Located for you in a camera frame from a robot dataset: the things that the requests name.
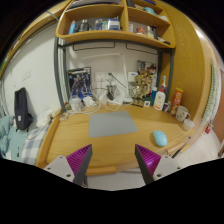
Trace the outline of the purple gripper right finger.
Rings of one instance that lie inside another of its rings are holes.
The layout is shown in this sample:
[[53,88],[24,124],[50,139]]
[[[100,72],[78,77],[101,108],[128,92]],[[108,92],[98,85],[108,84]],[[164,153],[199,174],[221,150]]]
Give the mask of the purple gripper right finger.
[[136,144],[135,157],[145,184],[152,183],[154,181],[153,175],[161,160],[161,156],[143,146]]

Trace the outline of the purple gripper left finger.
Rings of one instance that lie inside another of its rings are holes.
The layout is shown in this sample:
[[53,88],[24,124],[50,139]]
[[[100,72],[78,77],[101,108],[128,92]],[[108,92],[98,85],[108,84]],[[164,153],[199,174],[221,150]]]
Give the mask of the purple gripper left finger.
[[87,145],[71,153],[66,157],[71,170],[74,173],[73,182],[79,186],[87,186],[86,172],[92,157],[92,145]]

